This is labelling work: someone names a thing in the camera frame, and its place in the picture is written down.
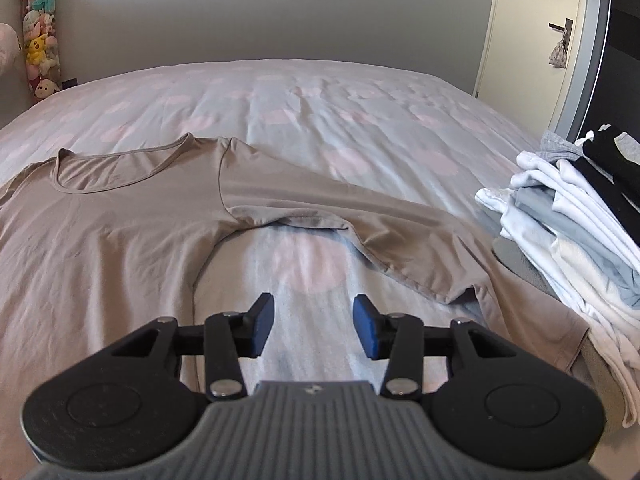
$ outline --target white plush toy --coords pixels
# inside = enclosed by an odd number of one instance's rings
[[[18,34],[6,23],[0,23],[0,76],[7,72],[20,54]]]

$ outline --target polka dot bedding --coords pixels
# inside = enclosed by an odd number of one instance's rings
[[[0,130],[0,181],[60,148],[122,152],[185,132],[238,137],[287,162],[448,210],[486,230],[495,225],[475,205],[475,192],[505,186],[516,155],[536,144],[434,76],[343,62],[214,62],[114,76],[35,105]],[[378,384],[385,363],[366,359],[351,323],[357,294],[368,294],[382,312],[409,312],[428,324],[480,320],[473,301],[445,306],[422,298],[371,269],[331,232],[274,225],[219,244],[194,288],[193,322],[245,310],[263,291],[275,296],[276,320],[263,357],[242,362],[250,388],[260,379]],[[444,362],[425,360],[425,367],[424,386],[433,390],[446,378]]]

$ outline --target clothes stack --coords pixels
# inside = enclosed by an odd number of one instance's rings
[[[576,144],[545,132],[516,162],[509,189],[476,194],[501,214],[494,253],[588,323],[582,356],[608,421],[629,427],[640,412],[640,143],[610,124]]]

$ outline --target door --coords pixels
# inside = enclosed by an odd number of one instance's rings
[[[579,1],[495,1],[476,97],[536,137],[549,126],[573,66],[549,65],[549,55],[562,40],[562,32],[549,23],[564,27],[569,18],[575,24]]]

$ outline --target black garment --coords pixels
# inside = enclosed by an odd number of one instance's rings
[[[610,173],[618,189],[640,207],[640,166],[626,160],[616,146],[616,137],[622,133],[619,127],[613,125],[596,132],[593,140],[587,140],[582,145],[582,152]]]
[[[636,211],[620,190],[609,179],[596,170],[591,163],[580,157],[575,162],[570,162],[574,168],[582,174],[591,187],[600,195],[604,203],[611,209],[620,225],[629,234],[631,239],[640,245],[640,213]]]

